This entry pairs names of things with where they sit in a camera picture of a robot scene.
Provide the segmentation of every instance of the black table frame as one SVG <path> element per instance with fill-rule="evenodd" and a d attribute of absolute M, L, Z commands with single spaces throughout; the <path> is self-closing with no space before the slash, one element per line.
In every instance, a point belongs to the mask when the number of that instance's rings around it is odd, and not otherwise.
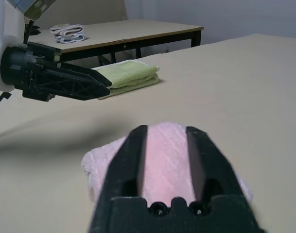
<path fill-rule="evenodd" d="M 111 64 L 116 63 L 116 57 L 115 53 L 125 50 L 136 50 L 136 58 L 141 58 L 141 48 L 153 46 L 153 45 L 160 45 L 175 41 L 181 41 L 181 40 L 188 40 L 191 39 L 191 47 L 199 46 L 201 44 L 201 33 L 202 29 L 199 29 L 197 31 L 193 32 L 187 32 L 187 33 L 179 33 L 174 35 L 166 35 L 166 36 L 160 36 L 156 38 L 151 39 L 143 39 L 133 42 L 125 42 L 115 45 L 108 45 L 98 48 L 92 48 L 87 50 L 79 50 L 79 51 L 73 51 L 73 52 L 66 52 L 62 53 L 60 62 L 67 62 L 87 57 L 94 57 L 98 56 L 100 65 L 103 64 Z M 109 54 L 111 55 L 111 61 L 107 60 L 102 55 Z"/>

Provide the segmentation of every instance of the white cloth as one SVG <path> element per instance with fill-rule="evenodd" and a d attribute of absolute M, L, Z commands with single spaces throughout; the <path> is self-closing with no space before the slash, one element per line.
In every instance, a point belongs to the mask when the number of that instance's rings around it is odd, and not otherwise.
<path fill-rule="evenodd" d="M 84 27 L 80 24 L 58 24 L 51 28 L 57 43 L 68 44 L 86 40 L 83 34 Z"/>
<path fill-rule="evenodd" d="M 70 24 L 58 24 L 51 28 L 51 32 L 55 36 L 68 37 L 78 33 L 82 33 L 84 27 L 80 24 L 70 25 Z"/>
<path fill-rule="evenodd" d="M 83 40 L 86 40 L 86 37 L 84 36 L 84 34 L 75 34 L 72 36 L 67 36 L 67 37 L 63 37 L 63 36 L 56 36 L 55 37 L 56 42 L 62 43 L 62 44 L 68 44 L 68 43 L 73 43 L 73 42 L 80 42 Z"/>

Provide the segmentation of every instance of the table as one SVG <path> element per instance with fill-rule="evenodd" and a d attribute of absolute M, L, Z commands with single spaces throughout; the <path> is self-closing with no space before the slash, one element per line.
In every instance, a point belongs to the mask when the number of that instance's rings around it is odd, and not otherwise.
<path fill-rule="evenodd" d="M 85 232 L 85 153 L 164 121 L 208 132 L 253 190 L 261 226 L 296 233 L 296 39 L 256 34 L 140 60 L 163 82 L 106 100 L 14 91 L 1 102 L 0 233 Z"/>
<path fill-rule="evenodd" d="M 148 20 L 125 20 L 84 26 L 86 41 L 57 44 L 50 30 L 30 36 L 30 41 L 62 50 L 61 62 L 99 56 L 100 62 L 110 63 L 103 54 L 110 53 L 115 63 L 115 53 L 136 50 L 136 58 L 141 58 L 141 48 L 174 41 L 191 39 L 191 46 L 201 44 L 204 27 Z"/>

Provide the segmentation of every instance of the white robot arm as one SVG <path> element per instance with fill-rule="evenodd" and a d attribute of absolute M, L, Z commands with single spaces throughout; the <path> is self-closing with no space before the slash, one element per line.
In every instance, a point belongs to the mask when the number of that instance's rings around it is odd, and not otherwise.
<path fill-rule="evenodd" d="M 63 63 L 57 67 L 61 50 L 24 44 L 20 30 L 5 33 L 5 26 L 19 27 L 23 17 L 38 20 L 55 0 L 8 0 L 16 9 L 12 22 L 5 19 L 5 1 L 0 0 L 0 91 L 20 89 L 23 97 L 42 101 L 55 95 L 90 100 L 110 93 L 111 82 L 95 70 Z"/>

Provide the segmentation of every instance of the folded white cloth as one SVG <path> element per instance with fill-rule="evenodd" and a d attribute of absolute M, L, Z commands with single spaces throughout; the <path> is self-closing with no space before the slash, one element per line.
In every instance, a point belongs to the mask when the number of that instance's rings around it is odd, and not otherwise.
<path fill-rule="evenodd" d="M 79 34 L 74 34 L 72 36 L 55 36 L 56 42 L 62 43 L 62 44 L 68 44 L 68 43 L 73 43 L 73 42 L 80 42 L 83 40 L 86 40 L 86 37 L 84 34 L 79 33 Z"/>
<path fill-rule="evenodd" d="M 70 25 L 70 24 L 58 24 L 51 28 L 51 32 L 55 36 L 68 37 L 78 33 L 82 33 L 84 27 L 80 24 Z"/>
<path fill-rule="evenodd" d="M 93 201 L 98 199 L 108 165 L 125 139 L 93 149 L 84 156 L 82 167 Z M 252 201 L 251 190 L 237 173 L 236 176 L 247 200 Z M 185 127 L 170 122 L 149 126 L 142 196 L 148 205 L 162 201 L 170 206 L 175 197 L 183 197 L 188 204 L 195 200 Z"/>

